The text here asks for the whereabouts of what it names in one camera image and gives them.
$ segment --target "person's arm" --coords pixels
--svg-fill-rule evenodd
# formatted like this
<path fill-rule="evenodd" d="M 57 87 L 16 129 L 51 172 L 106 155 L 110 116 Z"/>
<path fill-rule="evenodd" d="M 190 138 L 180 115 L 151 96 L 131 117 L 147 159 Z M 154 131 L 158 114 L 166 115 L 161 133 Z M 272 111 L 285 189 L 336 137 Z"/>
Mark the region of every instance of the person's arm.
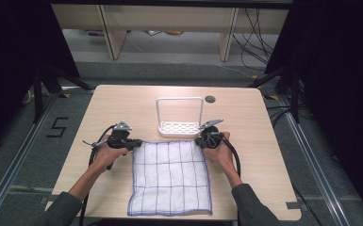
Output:
<path fill-rule="evenodd" d="M 99 176 L 106 171 L 108 165 L 120 155 L 128 153 L 126 148 L 112 149 L 102 144 L 96 151 L 92 164 L 77 180 L 69 192 L 62 192 L 52 205 L 31 225 L 69 225 L 82 208 L 82 201 L 90 192 Z"/>
<path fill-rule="evenodd" d="M 228 132 L 223 133 L 229 139 Z M 263 205 L 252 188 L 244 184 L 239 178 L 233 163 L 230 148 L 221 142 L 216 149 L 205 149 L 205 154 L 210 160 L 220 166 L 232 188 L 231 193 L 239 211 L 239 222 L 243 226 L 248 225 L 279 225 L 277 217 Z"/>

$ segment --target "hand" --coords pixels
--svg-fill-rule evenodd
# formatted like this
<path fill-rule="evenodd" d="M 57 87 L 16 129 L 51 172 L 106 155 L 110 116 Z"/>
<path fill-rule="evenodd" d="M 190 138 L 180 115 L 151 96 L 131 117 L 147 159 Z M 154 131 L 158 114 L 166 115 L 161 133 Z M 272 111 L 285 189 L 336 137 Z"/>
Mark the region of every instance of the hand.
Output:
<path fill-rule="evenodd" d="M 222 132 L 222 134 L 226 139 L 230 138 L 230 133 Z M 234 168 L 231 150 L 224 142 L 215 149 L 205 148 L 204 152 L 212 163 L 219 165 L 223 170 L 227 170 L 230 166 Z"/>
<path fill-rule="evenodd" d="M 222 134 L 229 140 L 230 133 L 222 132 Z M 224 142 L 221 142 L 219 147 L 215 149 L 205 148 L 204 152 L 210 158 L 211 162 L 222 168 L 232 188 L 242 184 L 234 167 L 231 149 Z"/>
<path fill-rule="evenodd" d="M 128 150 L 126 148 L 112 149 L 107 145 L 107 143 L 101 144 L 95 153 L 92 165 L 103 173 L 106 171 L 108 165 L 112 164 L 119 156 L 127 153 Z"/>

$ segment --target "aluminum rail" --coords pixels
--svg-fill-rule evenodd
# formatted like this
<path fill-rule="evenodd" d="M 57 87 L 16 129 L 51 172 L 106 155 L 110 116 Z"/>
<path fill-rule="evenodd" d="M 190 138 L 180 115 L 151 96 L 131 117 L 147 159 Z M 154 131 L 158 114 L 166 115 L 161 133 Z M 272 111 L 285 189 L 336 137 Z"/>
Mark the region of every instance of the aluminum rail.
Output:
<path fill-rule="evenodd" d="M 282 105 L 289 105 L 289 102 L 285 96 L 280 96 L 280 102 Z M 302 127 L 299 123 L 295 122 L 292 115 L 290 113 L 286 113 L 290 128 L 293 131 L 298 143 L 302 149 L 302 153 L 305 156 L 305 160 L 313 173 L 314 179 L 319 187 L 322 196 L 324 197 L 325 203 L 328 206 L 328 209 L 336 223 L 336 225 L 351 225 L 349 220 L 346 217 L 345 211 L 340 204 L 337 195 L 329 184 L 324 172 L 322 171 L 322 167 L 320 166 L 319 161 L 316 158 L 313 150 L 308 143 L 305 134 L 302 130 Z"/>
<path fill-rule="evenodd" d="M 25 162 L 25 159 L 28 156 L 28 153 L 34 144 L 34 141 L 38 135 L 38 133 L 41 130 L 41 127 L 46 119 L 47 114 L 49 113 L 49 109 L 51 108 L 52 104 L 55 102 L 55 100 L 58 98 L 58 94 L 50 94 L 48 97 L 43 111 L 42 115 L 40 116 L 40 119 L 34 123 L 29 130 L 27 136 L 25 137 L 25 140 L 23 141 L 22 146 L 17 151 L 16 155 L 14 156 L 13 160 L 11 161 L 4 177 L 0 181 L 0 206 L 2 202 L 4 201 L 6 195 L 8 194 L 8 191 L 10 189 L 11 184 L 13 183 L 14 179 L 16 178 L 17 174 L 19 173 L 23 163 Z"/>

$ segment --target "gray carpet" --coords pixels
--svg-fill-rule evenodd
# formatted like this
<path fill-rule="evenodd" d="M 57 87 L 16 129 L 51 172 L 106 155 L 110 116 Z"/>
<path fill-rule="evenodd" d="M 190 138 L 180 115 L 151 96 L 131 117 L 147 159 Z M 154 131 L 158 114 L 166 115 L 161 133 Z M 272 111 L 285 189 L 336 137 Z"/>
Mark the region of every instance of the gray carpet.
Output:
<path fill-rule="evenodd" d="M 253 74 L 263 76 L 260 71 L 244 67 L 229 67 L 231 69 L 229 70 L 214 65 L 77 63 L 77 67 L 82 80 L 94 86 L 127 84 L 246 87 L 253 82 L 249 76 Z M 60 83 L 63 86 L 71 85 L 65 80 L 60 80 Z M 276 79 L 263 85 L 260 90 L 264 95 L 273 95 L 275 84 Z M 69 98 L 56 99 L 28 158 L 0 208 L 0 225 L 25 225 L 42 213 L 45 199 L 55 185 L 90 99 L 91 94 L 84 91 L 72 91 Z M 278 106 L 280 102 L 266 100 L 265 104 Z M 0 179 L 31 126 L 33 110 L 32 103 L 20 108 L 12 124 L 6 128 L 6 133 L 1 137 Z M 279 110 L 279 108 L 269 109 L 269 116 Z M 308 109 L 301 108 L 300 114 L 305 135 L 319 158 L 331 186 L 340 198 L 348 219 L 352 225 L 363 225 L 363 202 L 341 166 L 331 159 L 332 150 L 327 145 L 315 120 L 310 118 Z M 57 126 L 66 127 L 66 130 L 62 137 L 47 137 L 60 133 L 59 130 L 51 129 L 57 117 L 68 118 L 57 123 Z M 277 122 L 274 132 L 284 156 L 290 180 L 305 197 L 322 224 L 335 225 L 285 116 Z M 300 198 L 298 200 L 303 206 L 302 218 L 296 222 L 282 222 L 282 225 L 318 225 L 302 200 Z M 95 220 L 97 219 L 88 219 L 87 223 Z"/>

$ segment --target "small round object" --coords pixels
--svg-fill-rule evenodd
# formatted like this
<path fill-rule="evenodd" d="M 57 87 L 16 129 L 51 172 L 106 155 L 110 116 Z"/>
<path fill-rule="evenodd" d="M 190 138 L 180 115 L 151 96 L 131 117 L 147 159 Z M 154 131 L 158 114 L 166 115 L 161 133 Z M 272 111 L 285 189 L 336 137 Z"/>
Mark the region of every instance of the small round object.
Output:
<path fill-rule="evenodd" d="M 213 104 L 216 102 L 216 98 L 214 96 L 208 95 L 207 97 L 205 97 L 205 101 L 210 104 Z"/>

